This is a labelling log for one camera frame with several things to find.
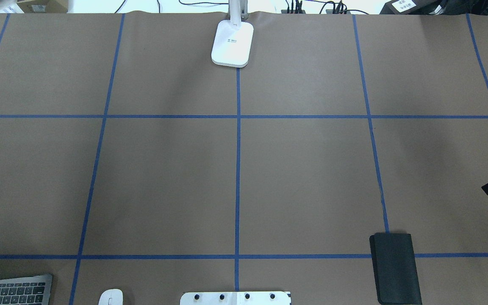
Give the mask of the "cardboard lamp box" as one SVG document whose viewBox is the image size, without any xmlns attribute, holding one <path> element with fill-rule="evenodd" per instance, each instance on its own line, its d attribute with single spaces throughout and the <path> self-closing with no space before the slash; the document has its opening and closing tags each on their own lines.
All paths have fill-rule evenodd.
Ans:
<svg viewBox="0 0 488 305">
<path fill-rule="evenodd" d="M 17 0 L 24 13 L 62 13 L 69 9 L 69 0 Z"/>
</svg>

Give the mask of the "white desk lamp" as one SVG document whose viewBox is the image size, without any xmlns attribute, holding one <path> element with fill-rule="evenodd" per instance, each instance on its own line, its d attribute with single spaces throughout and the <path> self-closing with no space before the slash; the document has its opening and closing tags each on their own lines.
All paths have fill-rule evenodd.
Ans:
<svg viewBox="0 0 488 305">
<path fill-rule="evenodd" d="M 214 64 L 243 68 L 250 58 L 254 27 L 247 22 L 248 1 L 230 0 L 229 19 L 219 22 L 211 51 Z"/>
</svg>

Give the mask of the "white computer mouse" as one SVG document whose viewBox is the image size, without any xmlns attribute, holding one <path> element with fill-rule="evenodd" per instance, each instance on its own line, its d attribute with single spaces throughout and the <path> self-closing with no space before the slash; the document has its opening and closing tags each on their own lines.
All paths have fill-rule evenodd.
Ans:
<svg viewBox="0 0 488 305">
<path fill-rule="evenodd" d="M 123 305 L 123 292 L 120 289 L 105 290 L 99 297 L 98 305 Z"/>
</svg>

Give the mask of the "grey laptop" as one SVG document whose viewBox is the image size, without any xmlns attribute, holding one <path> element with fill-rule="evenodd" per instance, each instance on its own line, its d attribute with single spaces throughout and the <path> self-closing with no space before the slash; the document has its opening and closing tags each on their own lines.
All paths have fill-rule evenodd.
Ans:
<svg viewBox="0 0 488 305">
<path fill-rule="evenodd" d="M 0 305 L 48 305 L 53 276 L 43 274 L 0 280 Z"/>
</svg>

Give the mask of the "black mouse pad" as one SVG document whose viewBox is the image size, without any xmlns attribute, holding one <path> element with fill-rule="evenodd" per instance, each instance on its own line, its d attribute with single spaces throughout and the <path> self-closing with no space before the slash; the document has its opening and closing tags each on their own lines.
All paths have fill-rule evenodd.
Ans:
<svg viewBox="0 0 488 305">
<path fill-rule="evenodd" d="M 375 233 L 369 237 L 374 283 L 380 305 L 421 305 L 412 236 Z"/>
</svg>

